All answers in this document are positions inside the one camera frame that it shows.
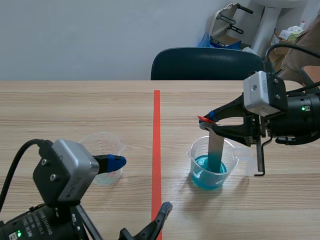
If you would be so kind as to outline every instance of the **plastic measuring cup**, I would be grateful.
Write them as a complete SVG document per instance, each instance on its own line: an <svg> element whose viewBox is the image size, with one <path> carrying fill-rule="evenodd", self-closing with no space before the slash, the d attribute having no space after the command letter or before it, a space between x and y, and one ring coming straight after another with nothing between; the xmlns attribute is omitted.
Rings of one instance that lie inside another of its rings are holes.
<svg viewBox="0 0 320 240"><path fill-rule="evenodd" d="M121 155L126 146L113 134L97 132L86 136L80 141L92 155ZM97 185L110 185L122 174L122 168L109 173L101 173L95 176L93 183Z"/></svg>
<svg viewBox="0 0 320 240"><path fill-rule="evenodd" d="M199 187L204 189L220 187L239 161L247 161L245 171L247 176L253 174L255 161L249 148L234 147L228 140L224 140L220 172L212 172L208 170L208 147L209 136L203 136L198 138L186 153L191 158L190 175Z"/></svg>

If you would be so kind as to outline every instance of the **table surface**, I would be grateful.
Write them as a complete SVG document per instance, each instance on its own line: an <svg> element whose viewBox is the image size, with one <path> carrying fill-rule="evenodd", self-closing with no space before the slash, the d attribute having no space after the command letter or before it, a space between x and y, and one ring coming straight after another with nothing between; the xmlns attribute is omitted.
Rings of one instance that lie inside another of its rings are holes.
<svg viewBox="0 0 320 240"><path fill-rule="evenodd" d="M320 66L305 66L303 69L314 83L320 82Z"/></svg>
<svg viewBox="0 0 320 240"><path fill-rule="evenodd" d="M288 90L298 87L287 84ZM161 92L162 201L173 204L164 240L319 239L319 141L295 147L271 143L265 149L266 176L245 177L240 164L214 191L194 186L188 177L186 151L207 135L197 115L237 98L241 81L0 82L0 184L30 139L80 141L96 132L115 134L126 145L123 174L110 186L92 184L82 205L105 239L118 239L124 227L138 233L151 220L154 89ZM2 220L42 203L32 179L39 160L36 147L23 156Z"/></svg>

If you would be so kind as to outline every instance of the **dark blue chair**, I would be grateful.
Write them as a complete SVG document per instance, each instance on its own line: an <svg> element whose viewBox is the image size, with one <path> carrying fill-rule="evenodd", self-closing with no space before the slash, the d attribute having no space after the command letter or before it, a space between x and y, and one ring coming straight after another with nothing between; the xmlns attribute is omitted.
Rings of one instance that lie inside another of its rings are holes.
<svg viewBox="0 0 320 240"><path fill-rule="evenodd" d="M155 57L151 80L244 80L263 69L261 58L250 52L180 47Z"/></svg>

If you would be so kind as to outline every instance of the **black cable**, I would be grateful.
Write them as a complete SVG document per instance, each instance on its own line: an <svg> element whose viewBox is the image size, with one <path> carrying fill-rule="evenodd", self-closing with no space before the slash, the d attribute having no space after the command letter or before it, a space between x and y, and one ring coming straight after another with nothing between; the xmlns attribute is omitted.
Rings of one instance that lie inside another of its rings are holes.
<svg viewBox="0 0 320 240"><path fill-rule="evenodd" d="M277 48L289 48L289 49L298 50L300 52L304 52L306 54L309 54L311 56L314 56L314 57L320 59L320 54L319 53L311 51L310 49L305 48L303 46L298 46L298 45L291 44L291 43L278 43L278 44L274 44L274 45L270 46L265 52L265 56L264 56L265 59L269 58L269 54L271 53L271 51L273 49L277 49ZM303 91L308 90L308 89L313 89L313 88L318 87L318 86L320 86L320 82L317 82L317 83L314 83L314 84L311 84L311 85L308 85L308 86L305 86L305 87L301 87L299 89L287 91L286 94L299 93L299 92L303 92Z"/></svg>
<svg viewBox="0 0 320 240"><path fill-rule="evenodd" d="M300 93L300 92L303 92L303 91L305 91L305 90L313 89L313 88L318 87L318 86L320 86L320 81L319 81L319 82L315 82L315 83L313 83L313 84L310 84L310 85L308 85L308 86L304 86L304 87L295 89L295 90L287 91L286 94Z"/></svg>
<svg viewBox="0 0 320 240"><path fill-rule="evenodd" d="M319 53L316 53L314 51L311 51L309 50L308 48L305 48L303 46L298 46L298 45L295 45L295 44L291 44L291 43L278 43L278 44L274 44L272 46L270 46L266 52L265 52L265 57L267 58L270 54L270 52L273 50L273 49L277 49L277 48L289 48L289 49L295 49L295 50L298 50L300 52L304 52L306 54L309 54L309 55L312 55L318 59L320 59L320 54Z"/></svg>
<svg viewBox="0 0 320 240"><path fill-rule="evenodd" d="M40 139L33 139L33 140L29 140L27 141L25 144L22 145L22 147L20 147L19 151L16 153L13 162L10 166L10 169L8 171L8 174L5 178L2 190L1 190L1 194L0 194L0 212L2 210L2 207L4 205L8 190L9 190L9 186L11 183L11 180L15 174L16 168L18 166L18 163L21 159L21 157L23 156L23 154L26 152L26 150L28 148L30 148L32 145L38 145L40 146L42 143L44 143L44 140L40 140Z"/></svg>

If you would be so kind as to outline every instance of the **empty plastic cup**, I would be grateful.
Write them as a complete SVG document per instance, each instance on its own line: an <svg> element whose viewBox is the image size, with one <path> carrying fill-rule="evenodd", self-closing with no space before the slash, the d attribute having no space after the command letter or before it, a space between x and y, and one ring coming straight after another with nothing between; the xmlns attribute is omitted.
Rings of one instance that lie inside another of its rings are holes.
<svg viewBox="0 0 320 240"><path fill-rule="evenodd" d="M80 141L81 144L91 153L92 155L121 155L125 150L125 145L113 134L108 132L93 133ZM98 174L93 183L97 185L110 185L122 174L122 168L117 171L109 173Z"/></svg>
<svg viewBox="0 0 320 240"><path fill-rule="evenodd" d="M236 168L239 158L234 156L235 147L229 141L224 140L220 172L209 171L208 143L209 136L203 136L197 139L188 150L187 155L191 158L190 174L194 183L199 187L216 189Z"/></svg>

